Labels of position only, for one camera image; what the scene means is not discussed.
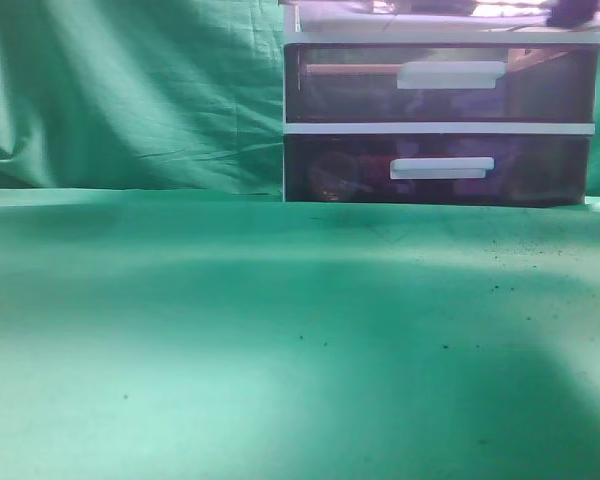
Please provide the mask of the dark gripper finger tip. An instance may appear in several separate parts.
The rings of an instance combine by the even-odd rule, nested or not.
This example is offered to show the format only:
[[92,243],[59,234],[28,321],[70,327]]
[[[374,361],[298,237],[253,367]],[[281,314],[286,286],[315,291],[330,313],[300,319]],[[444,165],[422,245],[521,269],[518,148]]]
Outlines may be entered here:
[[600,0],[555,1],[546,19],[550,28],[578,28],[591,21],[600,8]]

